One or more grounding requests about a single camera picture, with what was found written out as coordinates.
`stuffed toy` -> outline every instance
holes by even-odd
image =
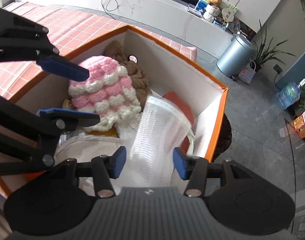
[[[207,3],[209,4],[215,4],[215,5],[220,5],[222,0],[207,0]]]

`blue water bottle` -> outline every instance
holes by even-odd
[[[276,99],[283,110],[294,104],[300,99],[301,88],[305,85],[305,79],[301,80],[299,85],[290,82],[280,92],[276,94]]]

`blue gripper pad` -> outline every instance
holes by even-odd
[[[181,157],[179,151],[180,149],[178,148],[175,148],[173,150],[173,163],[174,163],[174,167],[176,168],[179,174],[179,177],[183,180],[186,180],[188,179],[186,163],[185,160]]]
[[[49,108],[45,110],[39,110],[37,112],[37,115],[39,117],[46,117],[49,119],[61,118],[78,120],[77,125],[81,127],[90,127],[100,122],[100,117],[96,113],[86,113],[61,108]]]
[[[45,72],[78,82],[85,81],[89,78],[89,71],[87,69],[57,55],[40,58],[36,60],[36,63],[40,65],[42,70]]]
[[[126,147],[120,146],[118,150],[113,154],[113,158],[115,159],[114,169],[113,169],[113,177],[112,179],[119,178],[120,173],[123,170],[123,167],[126,163]]]

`silver trash can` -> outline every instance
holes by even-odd
[[[237,35],[217,61],[217,67],[227,77],[236,76],[256,54],[257,48],[243,35]]]

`wall outlet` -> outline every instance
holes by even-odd
[[[278,74],[280,74],[280,73],[282,72],[282,69],[281,69],[281,67],[278,66],[278,64],[276,64],[276,65],[273,67],[273,69],[274,69]]]

